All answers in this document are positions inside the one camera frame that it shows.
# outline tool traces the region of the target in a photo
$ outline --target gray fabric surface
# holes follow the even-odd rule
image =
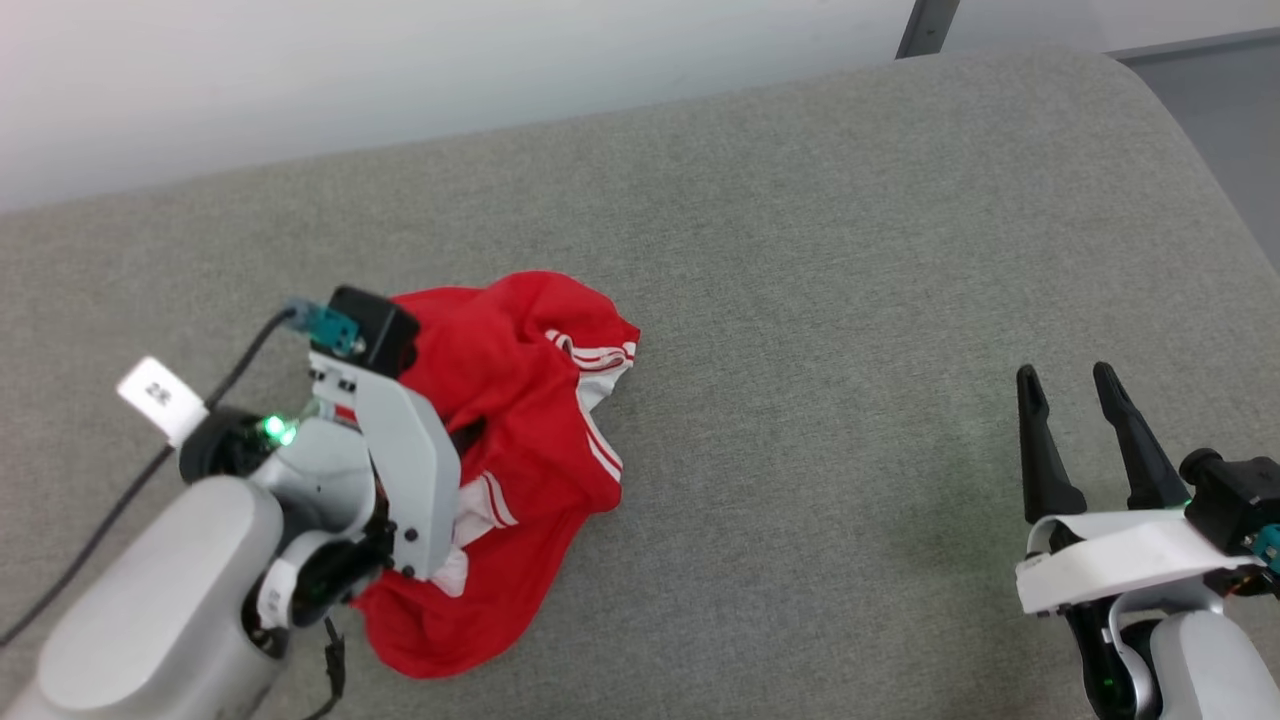
[[[1014,370],[1096,509],[1126,495],[1098,359],[1175,460],[1280,452],[1280,279],[1142,82],[1065,50],[246,170],[4,217],[0,243],[4,621],[160,445],[113,392],[142,354],[207,391],[287,295],[526,268],[644,331],[598,414],[622,506],[531,629],[415,682],[343,612],[335,719],[1087,717],[1066,625],[1014,591]],[[274,341],[233,400],[296,406],[301,352]],[[178,492],[169,469],[93,570]],[[1233,614],[1280,670],[1275,603]],[[52,620],[0,656],[0,698]],[[262,717],[324,700],[320,644]]]

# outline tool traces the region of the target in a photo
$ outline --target green light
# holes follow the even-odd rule
[[[284,423],[284,418],[279,415],[271,415],[270,418],[262,420],[262,432],[271,436],[273,438],[279,438],[288,425]]]

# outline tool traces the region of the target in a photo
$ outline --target black cable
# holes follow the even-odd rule
[[[347,641],[338,634],[333,620],[328,618],[324,619],[324,629],[329,633],[329,644],[324,647],[324,671],[329,675],[329,700],[320,706],[320,710],[302,720],[320,720],[320,717],[329,715],[347,688]]]
[[[265,325],[262,325],[262,329],[259,331],[257,337],[253,338],[253,342],[251,342],[248,348],[244,350],[244,354],[241,355],[239,361],[236,363],[232,372],[227,374],[223,382],[220,382],[214,392],[210,393],[209,398],[205,400],[205,407],[212,410],[218,402],[221,401],[232,386],[234,386],[236,382],[239,380],[241,375],[244,374],[244,370],[248,369],[250,363],[253,361],[257,351],[262,348],[262,345],[266,342],[266,338],[270,337],[271,332],[292,318],[296,313],[296,309],[285,307],[268,320]],[[84,562],[87,562],[90,556],[93,555],[93,551],[97,550],[97,546],[101,544],[102,538],[106,537],[111,525],[119,520],[120,515],[124,514],[124,509],[133,502],[133,498],[137,497],[137,495],[147,484],[147,480],[155,475],[156,470],[160,469],[160,465],[164,465],[164,461],[168,460],[170,455],[173,455],[173,446],[166,445],[164,446],[164,450],[157,452],[156,456],[152,457],[145,468],[142,468],[142,471],[133,478],[133,482],[129,483],[128,489],[124,491],[120,500],[115,501],[111,511],[108,512],[106,518],[102,518],[102,521],[97,524],[97,529],[93,530],[93,534],[90,536],[88,542],[81,547],[79,552],[76,553],[76,559],[72,560],[72,564],[63,571],[61,577],[59,577],[47,591],[45,591],[45,594],[40,596],[40,600],[37,600],[31,609],[23,614],[22,619],[5,630],[4,637],[0,638],[0,650],[9,647],[9,643],[17,639],[18,635],[27,629],[27,625],[31,625],[36,620],[36,618],[40,618],[40,614],[47,610],[54,600],[58,598],[58,594],[63,592],[63,589],[67,588],[73,579],[76,579],[76,574],[79,573],[81,568],[84,566]]]

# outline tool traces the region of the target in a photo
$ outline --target white wall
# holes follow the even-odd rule
[[[0,210],[888,61],[913,0],[0,0]]]
[[[1277,26],[1280,0],[960,0],[942,51],[1052,41],[1121,53]]]

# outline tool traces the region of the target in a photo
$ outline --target red cloth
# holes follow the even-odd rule
[[[557,273],[396,302],[422,325],[401,382],[431,401],[451,433],[485,420],[462,457],[454,544],[465,587],[449,597],[385,573],[356,607],[383,662],[440,678],[511,647],[586,516],[621,500],[622,464],[590,407],[631,366],[640,332],[608,297]]]

